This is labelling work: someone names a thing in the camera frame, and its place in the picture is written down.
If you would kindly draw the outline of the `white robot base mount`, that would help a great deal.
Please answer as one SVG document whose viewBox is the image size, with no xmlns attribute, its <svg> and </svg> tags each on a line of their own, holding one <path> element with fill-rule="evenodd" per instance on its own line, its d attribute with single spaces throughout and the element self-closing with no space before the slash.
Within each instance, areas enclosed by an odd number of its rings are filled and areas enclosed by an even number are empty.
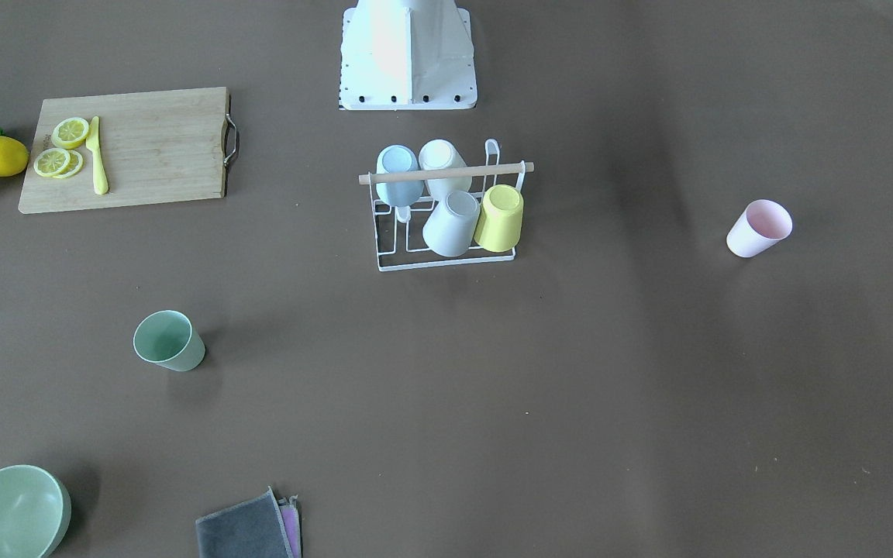
<svg viewBox="0 0 893 558">
<path fill-rule="evenodd" d="M 343 12 L 338 106 L 439 111 L 478 104 L 471 14 L 453 1 L 359 1 Z"/>
</svg>

